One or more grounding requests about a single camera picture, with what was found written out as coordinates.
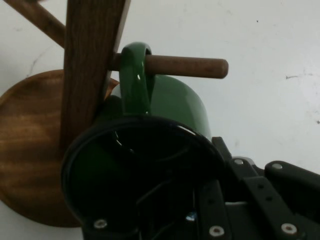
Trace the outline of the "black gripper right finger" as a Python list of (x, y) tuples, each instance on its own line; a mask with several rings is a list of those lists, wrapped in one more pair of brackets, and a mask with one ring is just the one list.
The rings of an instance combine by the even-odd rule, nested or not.
[(212, 144), (224, 159), (215, 220), (226, 240), (317, 240), (320, 237), (320, 176), (284, 161), (259, 168), (232, 156), (221, 137)]

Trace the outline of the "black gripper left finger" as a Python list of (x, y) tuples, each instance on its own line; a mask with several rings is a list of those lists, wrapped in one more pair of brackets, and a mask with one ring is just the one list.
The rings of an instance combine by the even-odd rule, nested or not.
[(85, 240), (230, 240), (220, 182), (162, 183), (133, 201), (121, 196), (82, 225)]

